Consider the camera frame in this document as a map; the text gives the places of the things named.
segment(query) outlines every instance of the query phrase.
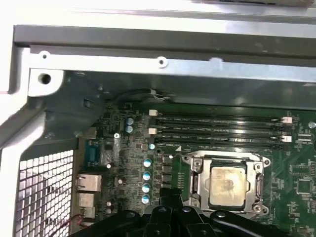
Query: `metal case frame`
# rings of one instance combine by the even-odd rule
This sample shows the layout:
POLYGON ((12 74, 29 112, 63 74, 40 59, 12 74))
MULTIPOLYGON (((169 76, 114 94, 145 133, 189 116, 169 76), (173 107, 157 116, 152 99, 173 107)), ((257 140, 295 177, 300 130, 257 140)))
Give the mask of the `metal case frame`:
MULTIPOLYGON (((102 111, 101 94, 106 95, 107 89, 82 77, 84 70, 190 74, 203 78, 214 72, 224 76, 217 69, 227 68, 227 77, 234 74, 247 78, 261 69, 266 73, 262 78, 265 81, 282 79, 288 83, 290 78, 310 86, 315 83, 315 8, 184 1, 175 9, 176 4, 141 2, 106 6, 90 2, 89 9, 20 6, 2 26, 0 188, 5 195, 0 197, 0 208, 6 213, 1 222, 3 236, 15 233, 20 161, 76 150, 77 137, 102 111), (103 55, 96 47, 104 49, 103 55), (168 60, 168 67, 161 68, 159 56, 168 60), (210 58, 222 58, 224 63, 209 62, 210 58), (243 63, 244 69, 253 69, 253 74, 236 71, 236 62, 243 63), (285 66, 279 70, 278 66, 267 64, 304 67, 285 66), (57 76, 60 83, 55 91, 43 94, 32 87, 37 85, 38 78, 32 77, 35 70, 75 70, 76 82, 80 82, 73 85, 71 79, 57 76), (307 79, 298 76, 302 73, 307 79), (69 126, 65 127, 65 136, 59 124, 69 126)), ((298 106, 304 109, 312 105, 304 107, 302 102, 298 106)))

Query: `integrated circuit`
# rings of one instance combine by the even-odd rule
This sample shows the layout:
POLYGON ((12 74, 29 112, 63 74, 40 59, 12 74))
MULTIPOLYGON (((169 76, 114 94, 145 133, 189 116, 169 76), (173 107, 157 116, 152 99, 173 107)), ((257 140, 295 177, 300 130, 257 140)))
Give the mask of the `integrated circuit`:
POLYGON ((247 218, 269 213, 262 195, 264 169, 271 164, 268 158, 219 151, 196 151, 185 157, 192 171, 190 205, 205 214, 221 209, 247 218))

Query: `ventilation grille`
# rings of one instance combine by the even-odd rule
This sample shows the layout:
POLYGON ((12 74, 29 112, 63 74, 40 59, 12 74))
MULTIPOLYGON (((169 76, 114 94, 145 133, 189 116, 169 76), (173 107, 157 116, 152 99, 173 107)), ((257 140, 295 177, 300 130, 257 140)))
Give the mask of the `ventilation grille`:
POLYGON ((16 237, 68 236, 74 151, 20 162, 16 237))

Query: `screw hole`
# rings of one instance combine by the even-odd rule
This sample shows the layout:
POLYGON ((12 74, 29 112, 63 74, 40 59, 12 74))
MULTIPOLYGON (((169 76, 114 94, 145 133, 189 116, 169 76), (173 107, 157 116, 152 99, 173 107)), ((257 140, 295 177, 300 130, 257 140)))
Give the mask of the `screw hole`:
POLYGON ((50 83, 50 81, 51 81, 51 76, 49 74, 43 73, 43 74, 39 75, 39 82, 40 83, 47 85, 50 83))

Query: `green circuit board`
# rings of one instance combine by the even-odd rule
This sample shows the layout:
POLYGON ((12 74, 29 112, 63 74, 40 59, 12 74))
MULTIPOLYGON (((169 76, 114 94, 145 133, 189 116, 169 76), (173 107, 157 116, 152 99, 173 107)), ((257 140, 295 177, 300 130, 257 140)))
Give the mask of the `green circuit board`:
MULTIPOLYGON (((147 205, 158 204, 161 186, 182 189, 183 201, 187 201, 190 196, 191 170, 181 157, 189 152, 203 149, 255 152, 272 161, 265 169, 263 193, 263 203, 270 212, 257 218, 257 221, 276 225, 293 236, 314 237, 316 129, 309 126, 313 121, 316 121, 314 111, 165 103, 126 103, 119 106, 107 104, 106 112, 97 122, 97 143, 100 146, 97 165, 113 165, 104 173, 102 199, 96 211, 97 217, 103 219, 123 209, 143 212, 147 205), (192 115, 195 119, 209 115, 222 124, 221 128, 212 130, 212 134, 230 132, 229 127, 233 124, 227 121, 223 123, 221 118, 229 118, 230 121, 233 118, 246 118, 250 125, 255 125, 260 118, 286 117, 292 120, 290 124, 286 124, 285 130, 253 129, 241 140, 216 138, 209 143, 201 143, 193 141, 194 137, 175 139, 151 135, 149 128, 155 127, 155 117, 149 116, 149 110, 157 111, 161 115, 175 115, 177 118, 192 115), (128 119, 132 119, 132 123, 126 122, 128 119), (291 142, 275 141, 275 137, 284 134, 291 137, 291 142), (263 139, 267 137, 272 137, 273 141, 263 139), (165 155, 171 158, 164 160, 165 155), (144 180, 144 173, 149 174, 148 180, 144 180), (115 203, 111 211, 105 205, 109 200, 115 203)), ((172 129, 188 129, 184 128, 187 126, 185 119, 174 122, 175 120, 170 123, 172 129)))

